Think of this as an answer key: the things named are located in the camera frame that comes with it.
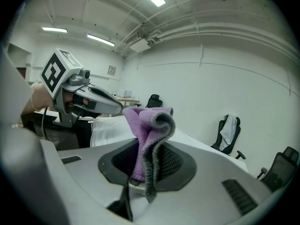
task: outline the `desk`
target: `desk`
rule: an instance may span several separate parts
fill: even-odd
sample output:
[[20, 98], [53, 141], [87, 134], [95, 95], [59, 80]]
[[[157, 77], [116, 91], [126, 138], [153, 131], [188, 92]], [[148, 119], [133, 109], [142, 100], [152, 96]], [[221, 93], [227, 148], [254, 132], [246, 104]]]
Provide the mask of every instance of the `desk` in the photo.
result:
[[120, 96], [114, 96], [119, 102], [125, 102], [124, 107], [126, 107], [126, 103], [139, 103], [139, 100], [136, 100], [132, 97], [120, 97]]

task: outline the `black cable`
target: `black cable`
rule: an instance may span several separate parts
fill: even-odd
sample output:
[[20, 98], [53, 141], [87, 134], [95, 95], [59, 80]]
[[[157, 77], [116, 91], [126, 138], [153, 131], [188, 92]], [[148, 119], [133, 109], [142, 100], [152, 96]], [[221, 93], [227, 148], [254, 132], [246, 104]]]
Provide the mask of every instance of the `black cable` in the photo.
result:
[[45, 130], [45, 126], [44, 126], [44, 119], [45, 119], [45, 116], [46, 116], [46, 113], [47, 113], [47, 108], [45, 108], [45, 111], [44, 111], [44, 114], [43, 114], [43, 118], [42, 118], [42, 132], [43, 132], [43, 136], [46, 140], [49, 140], [48, 137], [47, 137], [47, 134], [46, 134], [46, 130]]

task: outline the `mesh panel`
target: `mesh panel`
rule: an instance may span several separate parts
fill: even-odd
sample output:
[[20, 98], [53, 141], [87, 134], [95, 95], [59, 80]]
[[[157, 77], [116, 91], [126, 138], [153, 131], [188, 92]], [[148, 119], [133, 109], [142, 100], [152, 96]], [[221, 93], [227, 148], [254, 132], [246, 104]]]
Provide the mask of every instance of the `mesh panel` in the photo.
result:
[[[136, 143], [115, 155], [112, 158], [112, 164], [130, 177], [135, 168], [137, 153], [138, 144]], [[160, 171], [157, 181], [174, 174], [182, 165], [181, 158], [171, 150], [167, 149], [164, 145], [159, 149], [158, 159], [160, 161]]]
[[158, 158], [160, 161], [160, 173], [157, 181], [169, 177], [181, 168], [181, 158], [173, 151], [167, 149], [165, 146], [160, 147]]
[[288, 183], [293, 173], [295, 166], [289, 163], [284, 157], [276, 156], [273, 165], [262, 181], [272, 190], [284, 186]]
[[[42, 127], [39, 125], [34, 125], [34, 128], [36, 130], [37, 136], [40, 139], [44, 139]], [[49, 141], [54, 143], [56, 150], [69, 150], [79, 148], [76, 133], [68, 131], [58, 131], [51, 128], [45, 128], [45, 132]]]
[[283, 152], [283, 154], [286, 155], [288, 158], [290, 158], [295, 163], [298, 161], [299, 153], [291, 147], [287, 147], [285, 149], [285, 151]]
[[130, 177], [135, 168], [138, 149], [138, 143], [130, 146], [114, 156], [112, 158], [112, 164]]

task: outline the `white wall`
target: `white wall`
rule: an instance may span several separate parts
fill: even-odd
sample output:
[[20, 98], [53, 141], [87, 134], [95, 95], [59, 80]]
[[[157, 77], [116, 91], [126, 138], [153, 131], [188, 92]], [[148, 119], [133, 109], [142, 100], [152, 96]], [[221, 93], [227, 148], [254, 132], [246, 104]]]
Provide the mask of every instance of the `white wall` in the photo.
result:
[[34, 53], [36, 49], [35, 39], [19, 29], [14, 29], [12, 32], [10, 43], [28, 51], [29, 53]]
[[[95, 46], [77, 41], [61, 40], [59, 37], [39, 37], [36, 39], [34, 60], [30, 74], [31, 81], [41, 81], [39, 77], [41, 69], [56, 47], [71, 52], [86, 69], [89, 69], [91, 82], [94, 85], [100, 86], [108, 92], [118, 89], [123, 70], [121, 57], [105, 49], [98, 49]], [[117, 68], [115, 76], [107, 74], [109, 66]]]
[[16, 68], [26, 67], [26, 59], [29, 52], [10, 44], [7, 53]]
[[[293, 74], [289, 79], [287, 71]], [[277, 152], [287, 146], [300, 150], [299, 77], [295, 64], [258, 44], [186, 37], [128, 58], [120, 88], [132, 90], [143, 106], [159, 94], [165, 107], [174, 108], [177, 127], [209, 146], [223, 116], [239, 116], [241, 133], [232, 156], [242, 151], [257, 176], [262, 167], [270, 168]]]

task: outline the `ceiling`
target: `ceiling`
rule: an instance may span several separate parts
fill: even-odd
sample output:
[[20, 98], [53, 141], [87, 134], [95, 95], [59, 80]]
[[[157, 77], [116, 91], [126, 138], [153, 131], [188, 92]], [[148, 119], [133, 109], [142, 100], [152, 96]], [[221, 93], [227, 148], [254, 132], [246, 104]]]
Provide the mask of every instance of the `ceiling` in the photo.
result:
[[[124, 57], [134, 51], [125, 41], [134, 33], [143, 37], [201, 23], [237, 23], [262, 29], [289, 43], [289, 26], [270, 0], [27, 0], [17, 25], [32, 36], [60, 36], [113, 51]], [[41, 26], [66, 28], [68, 33], [46, 33]], [[88, 39], [92, 34], [114, 47]]]

